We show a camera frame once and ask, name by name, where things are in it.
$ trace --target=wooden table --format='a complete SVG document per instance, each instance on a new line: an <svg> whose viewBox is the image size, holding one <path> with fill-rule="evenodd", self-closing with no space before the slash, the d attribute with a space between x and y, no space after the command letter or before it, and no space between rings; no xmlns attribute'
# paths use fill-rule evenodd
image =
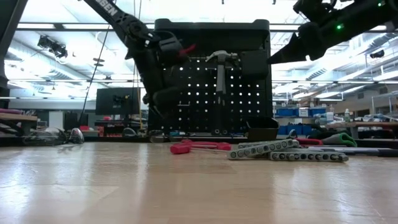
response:
<svg viewBox="0 0 398 224"><path fill-rule="evenodd" d="M0 119L14 121L16 123L21 122L21 128L24 130L24 135L30 134L30 128L32 126L37 125L37 117L36 116L0 113Z"/></svg>
<svg viewBox="0 0 398 224"><path fill-rule="evenodd" d="M398 159L229 161L169 144L0 150L0 223L396 224Z"/></svg>
<svg viewBox="0 0 398 224"><path fill-rule="evenodd" d="M326 124L326 128L350 128L351 135L354 139L359 139L359 127L382 127L392 129L393 131L398 128L398 122L342 122L334 124Z"/></svg>

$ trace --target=cable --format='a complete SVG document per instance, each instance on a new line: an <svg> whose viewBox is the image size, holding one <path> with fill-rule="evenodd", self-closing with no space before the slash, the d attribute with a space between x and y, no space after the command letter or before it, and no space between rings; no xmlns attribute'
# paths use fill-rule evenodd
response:
<svg viewBox="0 0 398 224"><path fill-rule="evenodd" d="M103 44L102 44L101 51L99 52L98 60L101 59L102 51L104 50L106 38L108 37L108 33L109 33L109 29L110 29L110 28L111 28L111 25L108 25L108 28L106 29L106 33L105 33L104 42L103 42ZM98 68L98 64L99 64L99 63L96 63L96 64L95 64L93 76L91 77L90 84L88 85L88 89L87 89L87 93L86 93L86 97L85 97L85 102L84 102L84 104L83 104L83 109L82 109L82 111L81 111L80 118L79 118L79 124L81 124L81 118L83 117L83 114L84 114L85 109L86 109L86 103L87 103L88 93L90 92L91 84L93 84L93 80L94 80L94 76L95 76L95 73L96 73L97 68Z"/></svg>

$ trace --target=pegboard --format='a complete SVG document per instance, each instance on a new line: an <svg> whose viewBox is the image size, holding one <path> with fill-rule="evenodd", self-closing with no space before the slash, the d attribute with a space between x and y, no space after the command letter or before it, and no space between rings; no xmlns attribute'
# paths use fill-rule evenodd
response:
<svg viewBox="0 0 398 224"><path fill-rule="evenodd" d="M171 27L180 27L180 29L171 29ZM257 44L253 40L255 37L249 36L248 44L244 44L245 38L242 36L242 32L239 32L239 28L242 28L242 24L235 24L237 29L235 32L230 32L229 36L217 35L219 40L215 40L214 31L206 32L201 29L200 38L198 38L198 32L195 29L186 29L189 23L172 23L168 21L163 25L157 26L155 23L155 29L167 30L173 32L177 38L182 38L183 45L196 44L197 48L194 53L190 54L190 62L185 63L181 67L174 68L173 71L167 70L169 80L173 85L177 85L181 88L179 96L178 108L173 118L168 121L164 121L156 117L153 113L149 113L149 129L163 130L163 131L174 131L181 130L189 133L209 133L213 129L215 123L215 91L216 91L216 63L206 63L205 59L212 52L216 50L227 50L228 52L240 53L243 50L256 50L261 47L268 46L266 40L269 40L269 35L264 34L264 28L261 27L259 34L263 35L260 41L257 39ZM218 24L220 30L225 24ZM195 23L197 27L209 26L207 23ZM238 38L233 38L232 34L239 34ZM217 44L210 45L211 42L203 43L201 40L208 40L205 38L206 35L212 34L213 41ZM222 42L224 38L230 38L230 44L227 40ZM244 118L248 116L269 116L269 111L272 112L272 92L271 82L267 83L267 80L271 80L271 73L267 77L267 80L249 81L245 80L241 76L241 70L239 67L226 67L226 114L223 116L227 129L231 133L243 132Z"/></svg>

